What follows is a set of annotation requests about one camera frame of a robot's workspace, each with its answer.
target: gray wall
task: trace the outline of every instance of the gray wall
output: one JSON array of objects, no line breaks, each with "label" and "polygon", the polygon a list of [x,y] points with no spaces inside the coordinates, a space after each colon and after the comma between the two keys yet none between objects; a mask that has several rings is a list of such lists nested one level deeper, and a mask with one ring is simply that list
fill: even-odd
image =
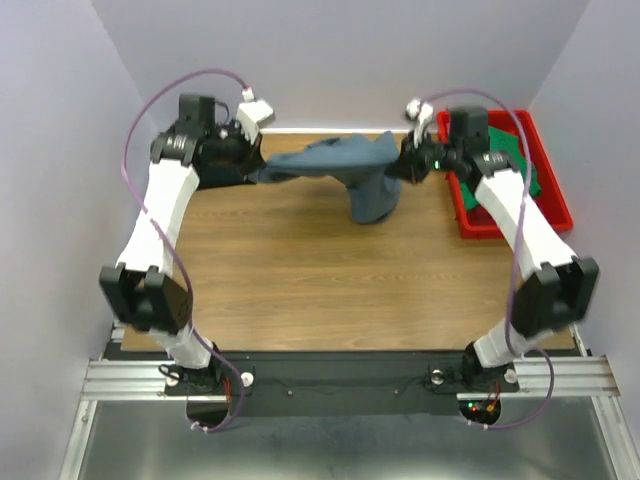
[{"label": "gray wall", "polygon": [[[588,0],[92,0],[143,98],[206,66],[246,76],[276,127],[406,128],[414,96],[472,85],[529,105]],[[239,98],[230,81],[192,89]],[[163,126],[175,97],[153,113]]]},{"label": "gray wall", "polygon": [[133,227],[118,161],[140,97],[89,2],[0,3],[0,477],[53,479],[111,323],[97,275]]},{"label": "gray wall", "polygon": [[575,220],[602,268],[585,340],[611,361],[640,446],[640,2],[592,0],[532,111]]}]

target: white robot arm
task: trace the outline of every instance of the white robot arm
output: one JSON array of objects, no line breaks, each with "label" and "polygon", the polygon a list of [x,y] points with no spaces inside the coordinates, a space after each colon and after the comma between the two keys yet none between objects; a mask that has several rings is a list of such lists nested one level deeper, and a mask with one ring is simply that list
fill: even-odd
[{"label": "white robot arm", "polygon": [[[413,100],[406,116],[415,129],[405,138],[398,160],[387,175],[419,183],[430,170],[455,173],[495,220],[513,249],[524,182],[507,152],[490,151],[488,111],[482,107],[452,109],[448,142],[426,132],[432,122],[431,105]],[[515,294],[507,344],[503,318],[465,350],[463,376],[468,383],[495,373],[541,340],[581,321],[595,288],[598,265],[579,258],[556,234],[537,204],[525,205],[518,263],[524,283]]]},{"label": "white robot arm", "polygon": [[144,198],[148,212],[140,212],[116,266],[100,272],[100,286],[116,317],[148,333],[176,365],[187,369],[212,368],[211,354],[193,335],[192,299],[173,280],[171,250],[151,220],[173,249],[202,171],[224,163],[247,175],[264,166],[260,130],[274,120],[274,112],[264,100],[255,100],[249,89],[243,98],[235,120],[216,124],[214,98],[180,96],[178,120],[151,147]]}]

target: wood grain surface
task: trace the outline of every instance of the wood grain surface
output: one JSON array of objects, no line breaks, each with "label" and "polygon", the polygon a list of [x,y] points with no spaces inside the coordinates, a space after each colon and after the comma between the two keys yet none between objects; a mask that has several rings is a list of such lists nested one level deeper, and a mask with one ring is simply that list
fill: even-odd
[{"label": "wood grain surface", "polygon": [[[263,153],[319,138],[268,135]],[[369,226],[352,222],[332,178],[197,192],[178,252],[195,324],[223,350],[464,348],[502,318],[511,262],[503,240],[459,238],[440,174],[404,185],[391,217]],[[122,348],[160,349],[134,331]]]}]

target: red tray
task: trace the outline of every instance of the red tray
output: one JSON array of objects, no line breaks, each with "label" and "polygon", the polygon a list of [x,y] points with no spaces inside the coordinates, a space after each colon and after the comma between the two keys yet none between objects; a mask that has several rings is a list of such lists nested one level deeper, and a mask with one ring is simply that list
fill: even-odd
[{"label": "red tray", "polygon": [[[553,174],[551,164],[547,154],[542,147],[540,137],[533,124],[531,115],[525,110],[515,110],[515,114],[522,123],[524,133],[529,142],[531,161],[536,166],[538,172],[538,183],[542,188],[542,193],[534,200],[540,211],[545,216],[549,224],[556,232],[566,232],[573,227],[573,220],[569,214],[569,209],[564,201],[556,177]],[[447,141],[449,132],[449,112],[440,112],[437,116],[438,134],[442,141]],[[489,125],[499,128],[502,131],[518,135],[518,129],[507,112],[502,110],[489,110]],[[522,150],[522,140],[520,140],[520,151]],[[462,238],[502,238],[502,233],[493,221],[489,213],[481,206],[475,207],[468,212],[464,209],[460,184],[453,173],[447,174],[447,181],[453,197],[453,205],[456,211],[456,221],[460,229]]]}]

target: black mounting plate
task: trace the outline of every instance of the black mounting plate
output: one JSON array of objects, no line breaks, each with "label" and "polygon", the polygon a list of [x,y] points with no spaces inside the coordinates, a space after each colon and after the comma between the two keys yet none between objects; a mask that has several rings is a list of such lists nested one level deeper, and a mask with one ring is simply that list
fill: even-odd
[{"label": "black mounting plate", "polygon": [[[468,389],[459,372],[463,352],[230,352],[225,357],[254,383],[242,409],[243,417],[335,415],[459,415],[456,394],[488,393],[488,387]],[[442,372],[434,385],[431,374]],[[233,382],[232,396],[239,394]],[[517,384],[500,378],[502,392]],[[185,386],[166,387],[169,396],[223,395],[218,386],[197,392]]]}]

